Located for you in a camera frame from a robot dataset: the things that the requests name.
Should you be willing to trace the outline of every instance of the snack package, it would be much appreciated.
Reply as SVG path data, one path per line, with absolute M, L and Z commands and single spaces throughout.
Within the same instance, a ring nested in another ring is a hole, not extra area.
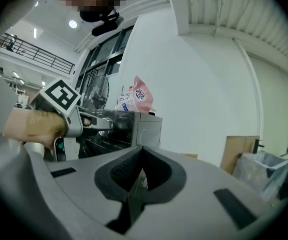
M 147 85 L 136 76 L 134 86 L 131 86 L 128 92 L 120 95 L 114 110 L 148 114 L 152 108 L 153 101 L 154 98 Z

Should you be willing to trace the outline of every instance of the cardboard box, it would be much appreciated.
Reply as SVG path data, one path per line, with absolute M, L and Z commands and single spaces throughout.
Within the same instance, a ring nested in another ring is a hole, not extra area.
M 252 153 L 256 139 L 259 136 L 228 136 L 220 168 L 232 175 L 239 154 Z

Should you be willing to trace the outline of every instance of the balcony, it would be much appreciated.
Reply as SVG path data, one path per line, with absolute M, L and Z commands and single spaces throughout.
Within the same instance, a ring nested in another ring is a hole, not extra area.
M 15 35 L 3 34 L 0 38 L 0 47 L 18 55 L 25 56 L 64 74 L 69 75 L 75 64 L 56 56 L 44 49 L 28 43 Z

